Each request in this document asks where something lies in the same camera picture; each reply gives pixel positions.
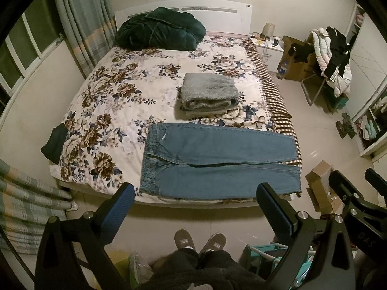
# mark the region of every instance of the white wardrobe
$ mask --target white wardrobe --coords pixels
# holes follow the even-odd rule
[[[352,82],[346,108],[357,128],[355,140],[359,153],[360,156],[371,155],[375,171],[386,177],[387,132],[377,124],[373,106],[378,99],[387,96],[387,43],[366,14],[351,51],[350,65]],[[379,138],[364,140],[359,129],[364,116],[374,123]]]
[[[350,59],[352,82],[347,109],[353,120],[365,112],[386,86],[387,43],[365,15]]]

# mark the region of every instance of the curtain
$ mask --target curtain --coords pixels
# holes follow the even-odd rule
[[[37,254],[48,218],[66,220],[71,195],[0,159],[0,226],[18,253]],[[0,248],[8,249],[0,236]]]
[[[85,76],[113,47],[115,24],[106,0],[55,0],[66,37]]]

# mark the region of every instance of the floral bedspread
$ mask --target floral bedspread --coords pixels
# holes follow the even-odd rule
[[[136,200],[154,202],[138,190],[149,125],[189,122],[266,130],[270,114],[262,84],[241,43],[238,38],[205,36],[193,52],[114,47],[71,102],[63,119],[69,133],[59,164],[50,166],[52,176],[110,194],[130,182]],[[179,88],[190,72],[233,77],[240,92],[238,108],[223,115],[187,117],[180,109]]]

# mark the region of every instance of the person's feet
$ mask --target person's feet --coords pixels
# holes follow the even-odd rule
[[[183,249],[185,247],[195,250],[195,245],[191,235],[185,229],[180,229],[175,233],[175,244],[177,249]]]
[[[218,251],[223,250],[224,246],[226,245],[226,237],[223,233],[215,233],[213,234],[206,245],[202,248],[199,254],[203,254],[206,251]]]

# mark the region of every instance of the blue jeans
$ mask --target blue jeans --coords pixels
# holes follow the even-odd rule
[[[267,182],[278,194],[301,191],[291,136],[191,123],[149,128],[140,190],[184,199],[255,197]]]

